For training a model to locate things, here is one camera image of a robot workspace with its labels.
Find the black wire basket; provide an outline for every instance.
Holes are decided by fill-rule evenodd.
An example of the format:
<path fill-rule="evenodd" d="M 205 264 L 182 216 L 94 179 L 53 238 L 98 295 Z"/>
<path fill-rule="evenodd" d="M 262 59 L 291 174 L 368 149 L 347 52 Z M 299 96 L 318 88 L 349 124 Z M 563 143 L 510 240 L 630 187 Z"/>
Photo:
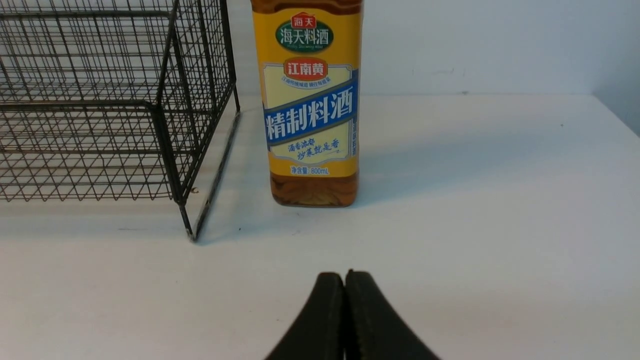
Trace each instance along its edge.
<path fill-rule="evenodd" d="M 173 199 L 196 241 L 240 119 L 226 0 L 0 1 L 0 199 Z M 195 230 L 186 211 L 230 97 Z"/>

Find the basket leg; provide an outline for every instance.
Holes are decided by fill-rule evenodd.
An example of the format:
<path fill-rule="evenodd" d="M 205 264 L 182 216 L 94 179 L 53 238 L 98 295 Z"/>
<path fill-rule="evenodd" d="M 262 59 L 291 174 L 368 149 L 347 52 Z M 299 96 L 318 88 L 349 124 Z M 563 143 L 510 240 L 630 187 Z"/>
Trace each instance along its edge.
<path fill-rule="evenodd" d="M 236 98 L 236 109 L 239 109 L 239 102 Z M 199 241 L 200 233 L 202 232 L 202 228 L 204 227 L 205 221 L 209 215 L 211 210 L 211 205 L 213 204 L 216 195 L 218 194 L 218 190 L 220 189 L 220 183 L 222 182 L 222 175 L 225 172 L 225 167 L 227 166 L 227 161 L 229 159 L 229 154 L 231 153 L 231 148 L 234 143 L 234 139 L 236 138 L 236 133 L 238 130 L 238 126 L 240 125 L 240 118 L 242 113 L 238 110 L 234 117 L 233 124 L 231 125 L 231 131 L 229 132 L 229 136 L 227 137 L 227 144 L 225 145 L 225 152 L 222 154 L 222 159 L 220 160 L 220 165 L 218 166 L 218 171 L 216 172 L 216 177 L 213 179 L 213 183 L 211 184 L 211 189 L 209 190 L 209 194 L 207 196 L 207 200 L 205 201 L 202 209 L 200 210 L 200 214 L 198 215 L 198 221 L 196 223 L 195 233 L 191 230 L 191 224 L 189 223 L 189 217 L 186 214 L 186 210 L 184 206 L 180 206 L 180 213 L 182 213 L 182 220 L 184 221 L 184 226 L 187 230 L 187 235 L 189 239 L 197 243 Z"/>
<path fill-rule="evenodd" d="M 193 229 L 191 228 L 191 222 L 189 221 L 189 214 L 187 214 L 187 208 L 185 205 L 179 205 L 180 207 L 180 215 L 182 216 L 182 222 L 184 222 L 184 228 L 187 231 L 187 236 L 191 242 L 196 242 L 196 235 L 193 233 Z"/>
<path fill-rule="evenodd" d="M 238 99 L 238 88 L 234 85 L 234 100 L 236 101 L 236 114 L 240 113 L 240 100 Z"/>

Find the bottle label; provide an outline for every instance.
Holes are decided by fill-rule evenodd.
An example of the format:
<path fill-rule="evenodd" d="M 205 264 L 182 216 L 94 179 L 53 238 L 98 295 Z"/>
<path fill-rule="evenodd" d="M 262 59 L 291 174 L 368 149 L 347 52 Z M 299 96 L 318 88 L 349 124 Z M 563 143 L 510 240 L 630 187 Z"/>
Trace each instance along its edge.
<path fill-rule="evenodd" d="M 355 174 L 361 14 L 285 9 L 253 25 L 271 172 Z"/>

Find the white wall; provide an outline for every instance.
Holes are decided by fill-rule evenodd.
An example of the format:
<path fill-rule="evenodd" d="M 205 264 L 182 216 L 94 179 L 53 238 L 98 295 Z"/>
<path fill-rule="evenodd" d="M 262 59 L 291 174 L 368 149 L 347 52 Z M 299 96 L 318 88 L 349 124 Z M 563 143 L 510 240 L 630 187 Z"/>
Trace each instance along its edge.
<path fill-rule="evenodd" d="M 250 0 L 229 5 L 239 88 L 257 93 Z M 640 0 L 365 0 L 362 51 L 363 94 L 598 92 L 629 107 Z"/>

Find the white tabletop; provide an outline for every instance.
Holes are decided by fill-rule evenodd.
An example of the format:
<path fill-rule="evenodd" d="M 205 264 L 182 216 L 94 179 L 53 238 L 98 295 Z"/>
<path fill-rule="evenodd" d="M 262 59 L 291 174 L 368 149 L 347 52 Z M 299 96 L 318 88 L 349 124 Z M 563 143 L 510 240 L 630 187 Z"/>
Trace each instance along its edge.
<path fill-rule="evenodd" d="M 0 359 L 259 360 L 349 268 L 443 360 L 637 359 L 640 139 L 594 97 L 364 97 L 345 209 L 272 200 L 243 106 L 201 245 L 168 200 L 0 203 Z"/>

